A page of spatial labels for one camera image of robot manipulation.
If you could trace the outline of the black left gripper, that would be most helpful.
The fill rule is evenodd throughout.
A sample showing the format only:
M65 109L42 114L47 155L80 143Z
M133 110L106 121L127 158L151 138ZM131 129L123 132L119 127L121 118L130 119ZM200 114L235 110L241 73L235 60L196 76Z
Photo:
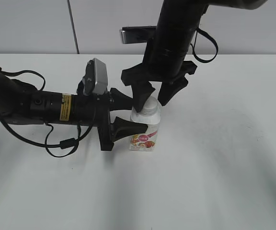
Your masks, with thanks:
M116 88L102 95L72 95L70 123L73 125L96 127L102 151L111 151L114 143L120 139L143 134L148 125L116 117L111 123L110 111L132 110L133 99Z

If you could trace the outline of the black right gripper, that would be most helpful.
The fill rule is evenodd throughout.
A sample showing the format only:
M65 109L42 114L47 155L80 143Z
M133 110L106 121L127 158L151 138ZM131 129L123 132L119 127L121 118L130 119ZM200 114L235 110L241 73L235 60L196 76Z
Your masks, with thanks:
M122 71L122 82L126 86L131 85L136 112L141 112L145 102L155 91L149 81L162 82L158 94L158 101L162 106L188 85L185 75L194 74L197 68L194 62L185 61L189 43L188 39L150 39L142 62Z

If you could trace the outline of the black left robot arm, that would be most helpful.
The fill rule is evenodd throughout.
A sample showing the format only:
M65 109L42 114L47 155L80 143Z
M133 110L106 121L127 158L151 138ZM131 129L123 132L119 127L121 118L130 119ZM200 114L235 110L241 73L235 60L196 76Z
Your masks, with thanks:
M117 140L146 129L119 117L111 120L112 111L131 110L132 99L107 88L106 66L97 59L88 62L75 95L38 89L18 75L0 67L0 122L9 132L11 125L96 127L101 150L110 151Z

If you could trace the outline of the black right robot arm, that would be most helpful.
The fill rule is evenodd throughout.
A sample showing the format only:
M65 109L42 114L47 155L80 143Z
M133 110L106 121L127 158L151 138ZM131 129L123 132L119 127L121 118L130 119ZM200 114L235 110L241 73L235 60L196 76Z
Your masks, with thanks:
M133 107L141 112L154 92L152 82L160 82L158 101L165 106L180 90L188 85L186 74L194 74L196 64L186 61L195 33L201 34L218 49L216 40L199 28L200 20L210 5L244 10L261 7L263 0L165 0L156 26L123 27L123 44L145 43L140 64L122 71L121 80L131 86Z

